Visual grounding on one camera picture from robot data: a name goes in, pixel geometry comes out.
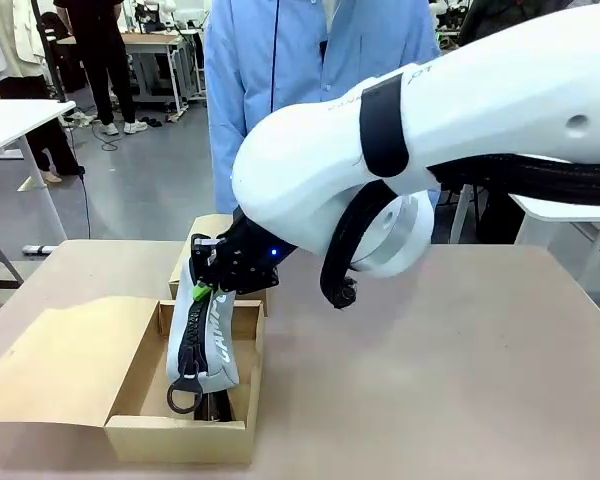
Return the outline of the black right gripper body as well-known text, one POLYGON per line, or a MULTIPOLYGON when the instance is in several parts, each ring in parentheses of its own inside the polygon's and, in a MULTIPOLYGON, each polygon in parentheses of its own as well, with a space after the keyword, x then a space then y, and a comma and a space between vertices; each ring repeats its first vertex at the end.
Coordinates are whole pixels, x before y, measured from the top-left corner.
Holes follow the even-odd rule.
POLYGON ((235 212, 232 225, 215 246, 214 285, 240 295, 275 287, 279 284, 278 265, 294 251, 294 245, 243 212, 235 212))

